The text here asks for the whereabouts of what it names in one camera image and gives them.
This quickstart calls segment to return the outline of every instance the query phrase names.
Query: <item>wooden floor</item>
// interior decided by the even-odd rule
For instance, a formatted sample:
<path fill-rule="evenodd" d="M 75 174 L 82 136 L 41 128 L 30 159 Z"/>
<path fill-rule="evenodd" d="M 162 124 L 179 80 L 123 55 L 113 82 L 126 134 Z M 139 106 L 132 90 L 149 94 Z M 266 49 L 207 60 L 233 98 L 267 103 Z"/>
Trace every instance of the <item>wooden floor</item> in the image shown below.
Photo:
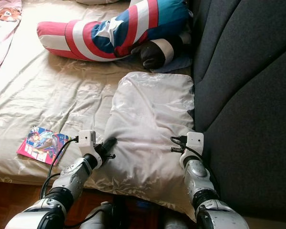
<path fill-rule="evenodd" d="M 17 185 L 0 182 L 0 229 L 5 228 L 9 220 L 39 199 L 39 186 Z M 104 201 L 112 201 L 114 195 L 102 193 L 97 190 L 85 189 L 81 198 L 70 209 L 66 225 L 74 225 L 85 219 L 89 212 Z M 166 211 L 164 208 L 142 201 L 137 198 L 126 197 L 128 209 L 129 229 L 157 229 L 160 227 L 159 216 Z M 189 228 L 192 222 L 187 221 Z"/>

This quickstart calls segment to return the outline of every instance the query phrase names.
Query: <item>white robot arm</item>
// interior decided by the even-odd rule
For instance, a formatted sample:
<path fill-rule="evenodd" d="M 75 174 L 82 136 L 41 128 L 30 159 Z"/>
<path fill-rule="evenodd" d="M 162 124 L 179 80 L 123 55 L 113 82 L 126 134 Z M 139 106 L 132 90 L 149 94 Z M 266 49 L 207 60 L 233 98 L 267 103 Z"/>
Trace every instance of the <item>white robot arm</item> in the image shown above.
<path fill-rule="evenodd" d="M 52 188 L 34 205 L 13 217 L 5 229 L 62 229 L 67 212 L 76 201 L 83 189 L 83 185 L 92 171 L 99 168 L 109 158 L 108 151 L 115 144 L 112 138 L 104 144 L 95 143 L 95 132 L 83 130 L 79 132 L 79 148 L 84 154 L 66 167 Z M 108 206 L 98 211 L 105 211 Z"/>
<path fill-rule="evenodd" d="M 185 171 L 184 182 L 195 209 L 198 229 L 249 229 L 241 215 L 219 200 L 210 180 L 210 171 L 205 168 L 200 156 L 204 135 L 188 132 L 187 136 L 172 137 L 171 140 L 181 147 L 172 148 L 172 151 L 184 152 L 180 157 L 180 165 Z"/>

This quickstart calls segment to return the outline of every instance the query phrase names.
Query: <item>black cable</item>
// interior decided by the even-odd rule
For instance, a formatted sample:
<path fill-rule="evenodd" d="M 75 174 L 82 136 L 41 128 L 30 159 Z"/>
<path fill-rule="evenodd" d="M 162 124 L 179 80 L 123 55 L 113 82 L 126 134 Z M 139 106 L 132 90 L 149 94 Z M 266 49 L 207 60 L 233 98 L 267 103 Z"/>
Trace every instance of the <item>black cable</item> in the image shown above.
<path fill-rule="evenodd" d="M 52 161 L 52 164 L 49 168 L 49 172 L 48 172 L 48 176 L 47 176 L 47 179 L 44 181 L 42 187 L 41 187 L 41 191 L 40 191 L 40 195 L 39 195 L 39 198 L 42 199 L 45 197 L 45 194 L 46 194 L 46 191 L 47 191 L 47 187 L 48 187 L 48 184 L 49 184 L 49 180 L 51 178 L 51 171 L 52 171 L 52 168 L 54 166 L 54 163 L 55 161 L 57 160 L 57 158 L 59 157 L 59 155 L 62 153 L 63 149 L 72 141 L 77 141 L 78 142 L 78 136 L 74 139 L 71 139 L 69 141 L 67 141 L 63 146 L 62 148 L 59 150 L 58 154 L 56 155 L 56 157 L 54 158 L 54 160 Z"/>
<path fill-rule="evenodd" d="M 65 228 L 75 228 L 75 227 L 78 227 L 78 226 L 81 225 L 82 223 L 84 223 L 84 222 L 90 220 L 92 217 L 94 217 L 94 216 L 95 216 L 97 213 L 99 213 L 100 211 L 101 211 L 101 212 L 104 212 L 105 214 L 107 214 L 107 212 L 106 212 L 105 210 L 103 210 L 103 209 L 98 209 L 98 210 L 96 210 L 92 215 L 90 215 L 88 218 L 84 219 L 83 221 L 81 221 L 81 222 L 79 222 L 79 223 L 77 223 L 77 224 L 74 224 L 74 225 L 64 225 L 64 227 L 65 227 Z"/>
<path fill-rule="evenodd" d="M 181 147 L 183 147 L 183 148 L 185 148 L 185 149 L 188 149 L 188 150 L 190 150 L 191 152 L 193 152 L 193 153 L 201 160 L 201 162 L 204 161 L 203 158 L 200 156 L 199 153 L 197 153 L 195 150 L 193 150 L 193 149 L 187 147 L 187 146 L 185 145 L 185 143 L 181 142 L 177 137 L 171 137 L 171 141 L 174 142 L 175 144 L 177 144 L 177 145 L 179 145 L 179 146 L 181 146 Z"/>
<path fill-rule="evenodd" d="M 40 199 L 42 199 L 42 196 L 41 196 L 41 195 L 42 195 L 43 190 L 45 189 L 46 185 L 48 184 L 49 180 L 50 180 L 51 178 L 55 177 L 55 176 L 58 176 L 58 175 L 60 175 L 60 173 L 55 173 L 54 175 L 48 177 L 48 178 L 44 181 L 44 183 L 43 183 L 43 185 L 42 185 L 42 187 L 41 187 L 41 191 L 40 191 L 40 196 L 39 196 Z"/>

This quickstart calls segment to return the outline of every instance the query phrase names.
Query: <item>comic book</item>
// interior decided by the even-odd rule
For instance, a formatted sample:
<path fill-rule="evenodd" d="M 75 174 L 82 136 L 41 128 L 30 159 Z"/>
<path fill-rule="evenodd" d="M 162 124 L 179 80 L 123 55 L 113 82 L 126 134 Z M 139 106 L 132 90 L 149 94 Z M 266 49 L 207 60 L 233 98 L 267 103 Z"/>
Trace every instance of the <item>comic book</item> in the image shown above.
<path fill-rule="evenodd" d="M 34 126 L 17 150 L 17 153 L 51 165 L 59 150 L 70 139 L 67 135 Z M 57 164 L 64 150 L 54 165 Z"/>

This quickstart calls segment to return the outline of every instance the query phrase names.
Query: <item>sofa backrest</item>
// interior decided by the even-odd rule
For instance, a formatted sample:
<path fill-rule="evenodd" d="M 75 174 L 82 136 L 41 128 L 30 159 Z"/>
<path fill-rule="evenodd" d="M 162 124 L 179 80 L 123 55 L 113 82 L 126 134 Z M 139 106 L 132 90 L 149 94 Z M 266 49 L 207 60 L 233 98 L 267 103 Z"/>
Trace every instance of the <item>sofa backrest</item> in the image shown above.
<path fill-rule="evenodd" d="M 223 201 L 286 220 L 286 0 L 198 0 L 195 130 Z"/>

